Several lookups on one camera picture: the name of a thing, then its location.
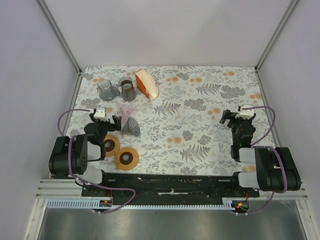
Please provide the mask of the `glass coffee server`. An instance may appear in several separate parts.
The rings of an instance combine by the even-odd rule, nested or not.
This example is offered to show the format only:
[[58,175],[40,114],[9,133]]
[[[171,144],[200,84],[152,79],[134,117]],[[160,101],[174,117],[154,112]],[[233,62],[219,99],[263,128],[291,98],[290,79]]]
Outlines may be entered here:
[[118,88],[107,79],[97,83],[97,92],[103,101],[112,101],[121,94]]

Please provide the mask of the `ribbed glass dripper cone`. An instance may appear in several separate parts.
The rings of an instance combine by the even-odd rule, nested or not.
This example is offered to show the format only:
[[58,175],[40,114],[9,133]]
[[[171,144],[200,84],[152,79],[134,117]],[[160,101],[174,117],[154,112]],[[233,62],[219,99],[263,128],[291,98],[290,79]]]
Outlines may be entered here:
[[141,135],[141,129],[137,120],[131,116],[128,117],[125,125],[120,130],[120,134],[139,137]]

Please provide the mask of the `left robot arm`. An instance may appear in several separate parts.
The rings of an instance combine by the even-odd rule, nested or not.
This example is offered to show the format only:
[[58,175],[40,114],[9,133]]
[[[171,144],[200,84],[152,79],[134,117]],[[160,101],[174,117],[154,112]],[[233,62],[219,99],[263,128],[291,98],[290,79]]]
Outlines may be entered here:
[[87,185],[103,197],[110,192],[109,182],[103,180],[104,172],[90,165],[114,156],[120,149],[119,140],[109,132],[122,129],[122,117],[107,118],[106,108],[87,109],[91,122],[86,124],[84,134],[59,136],[54,144],[48,167],[53,176],[71,177]]

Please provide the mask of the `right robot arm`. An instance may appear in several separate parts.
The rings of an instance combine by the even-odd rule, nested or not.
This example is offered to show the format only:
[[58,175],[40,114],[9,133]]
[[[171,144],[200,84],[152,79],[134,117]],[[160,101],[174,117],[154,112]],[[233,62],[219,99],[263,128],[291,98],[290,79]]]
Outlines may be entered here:
[[229,191],[235,197],[242,196],[247,188],[264,192],[284,193],[298,191],[302,181],[292,154],[287,147],[256,146],[252,143],[256,128],[252,122],[256,114],[254,107],[243,105],[237,112],[226,109],[219,121],[231,129],[231,157],[239,163],[255,165],[255,172],[236,172],[235,181]]

